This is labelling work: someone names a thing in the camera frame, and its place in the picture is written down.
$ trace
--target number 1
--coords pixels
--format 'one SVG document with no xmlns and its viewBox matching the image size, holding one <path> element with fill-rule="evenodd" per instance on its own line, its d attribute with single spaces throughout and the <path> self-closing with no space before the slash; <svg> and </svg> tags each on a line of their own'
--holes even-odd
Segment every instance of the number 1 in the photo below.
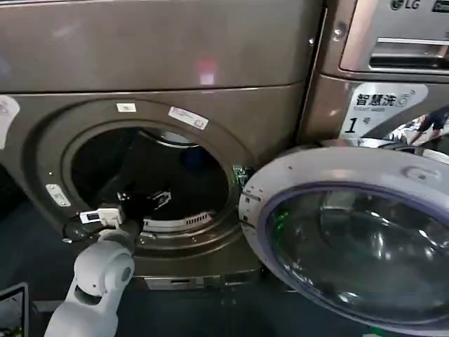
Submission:
<svg viewBox="0 0 449 337">
<path fill-rule="evenodd" d="M 345 133 L 355 133 L 354 127 L 356 125 L 357 118 L 351 118 L 350 120 L 352 121 L 351 127 L 349 128 L 348 131 L 345 131 Z"/>
</svg>

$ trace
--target metallic brown panel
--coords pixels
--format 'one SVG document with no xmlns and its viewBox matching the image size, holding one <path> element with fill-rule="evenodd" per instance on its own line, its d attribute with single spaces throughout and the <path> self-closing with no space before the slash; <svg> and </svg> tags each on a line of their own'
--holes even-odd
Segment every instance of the metallic brown panel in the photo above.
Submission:
<svg viewBox="0 0 449 337">
<path fill-rule="evenodd" d="M 431 1 L 421 1 L 418 11 L 406 9 L 392 11 L 389 8 L 391 0 L 327 0 L 326 6 L 329 10 L 324 25 L 317 70 L 325 75 L 353 80 L 369 78 L 373 81 L 449 82 L 448 75 L 373 72 L 369 70 L 369 66 L 366 64 L 369 61 L 369 58 L 366 59 L 366 53 L 371 53 L 375 40 L 377 40 L 377 37 L 373 38 L 375 35 L 379 35 L 378 37 L 409 37 L 407 27 L 411 25 L 412 31 L 419 32 L 419 38 L 423 38 L 427 34 L 428 39 L 433 39 L 434 34 L 438 33 L 441 35 L 438 39 L 443 39 L 444 29 L 434 31 L 434 26 L 429 26 L 429 22 L 434 23 L 431 19 L 429 20 L 429 15 L 432 14 L 433 18 L 436 17 L 438 21 L 436 24 L 439 25 L 441 22 L 439 20 L 445 20 L 441 19 L 444 18 L 445 14 L 432 13 L 428 7 L 431 5 L 429 2 L 431 3 Z M 361 10 L 357 16 L 358 20 L 354 21 L 353 16 L 356 8 Z M 380 14 L 381 18 L 377 18 L 379 20 L 374 22 L 374 25 L 373 19 L 370 17 L 372 13 L 368 10 L 373 8 L 379 8 L 381 12 L 384 11 L 392 16 L 385 21 Z M 416 23 L 416 18 L 421 20 L 421 26 L 413 26 Z M 361 40 L 354 41 L 357 37 L 361 37 Z M 345 70 L 340 65 L 348 43 L 350 48 L 348 48 L 347 57 L 353 60 L 354 64 L 357 64 L 351 70 Z"/>
<path fill-rule="evenodd" d="M 0 92 L 277 86 L 309 72 L 321 1 L 0 3 Z"/>
</svg>

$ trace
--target drum opening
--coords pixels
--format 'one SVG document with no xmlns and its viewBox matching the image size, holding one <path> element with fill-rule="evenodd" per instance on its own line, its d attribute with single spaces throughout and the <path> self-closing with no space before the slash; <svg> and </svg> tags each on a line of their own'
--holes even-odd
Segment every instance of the drum opening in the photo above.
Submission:
<svg viewBox="0 0 449 337">
<path fill-rule="evenodd" d="M 72 162 L 79 196 L 92 209 L 121 204 L 148 232 L 211 222 L 227 203 L 227 175 L 188 138 L 157 128 L 119 128 L 80 147 Z"/>
</svg>

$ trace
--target lg logo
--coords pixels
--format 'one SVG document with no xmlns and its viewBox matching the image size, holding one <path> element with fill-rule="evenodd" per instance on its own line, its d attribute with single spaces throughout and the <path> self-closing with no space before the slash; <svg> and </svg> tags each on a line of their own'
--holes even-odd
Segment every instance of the lg logo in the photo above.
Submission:
<svg viewBox="0 0 449 337">
<path fill-rule="evenodd" d="M 391 0 L 390 7 L 393 11 L 397 11 L 401 8 L 415 10 L 420 7 L 420 3 L 421 0 Z"/>
</svg>

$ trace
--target washing machine control panel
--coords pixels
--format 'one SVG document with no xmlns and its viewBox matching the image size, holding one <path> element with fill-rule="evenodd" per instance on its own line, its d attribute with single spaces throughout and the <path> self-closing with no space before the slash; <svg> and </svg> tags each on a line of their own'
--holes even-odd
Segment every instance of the washing machine control panel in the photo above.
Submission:
<svg viewBox="0 0 449 337">
<path fill-rule="evenodd" d="M 340 67 L 449 75 L 449 0 L 358 0 Z"/>
</svg>

